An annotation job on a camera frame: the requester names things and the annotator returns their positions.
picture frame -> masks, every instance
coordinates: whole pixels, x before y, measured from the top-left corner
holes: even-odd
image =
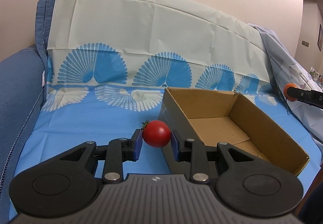
[[[322,28],[322,25],[320,24],[319,39],[318,39],[318,47],[320,51],[322,51],[322,45],[323,45],[323,28]]]

tomato stem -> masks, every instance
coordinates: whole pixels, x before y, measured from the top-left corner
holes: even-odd
[[[142,122],[142,128],[141,130],[143,130],[145,128],[145,126],[147,126],[149,123],[149,120],[146,120],[145,122]]]

silver screw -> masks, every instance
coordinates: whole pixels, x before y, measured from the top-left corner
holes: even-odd
[[[120,175],[117,172],[109,172],[104,175],[104,178],[107,180],[118,180]]]
[[[207,181],[209,179],[209,176],[204,173],[195,173],[193,175],[193,179],[196,181]]]

gray ribbed panel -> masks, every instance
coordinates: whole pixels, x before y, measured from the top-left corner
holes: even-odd
[[[12,224],[300,224],[293,215],[252,219],[224,207],[206,185],[184,175],[136,175],[105,185],[87,208],[58,219],[19,215]]]

sofa armrest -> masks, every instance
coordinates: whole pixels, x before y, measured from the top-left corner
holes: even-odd
[[[43,71],[33,46],[0,62],[0,223],[9,221],[9,184],[41,109]]]

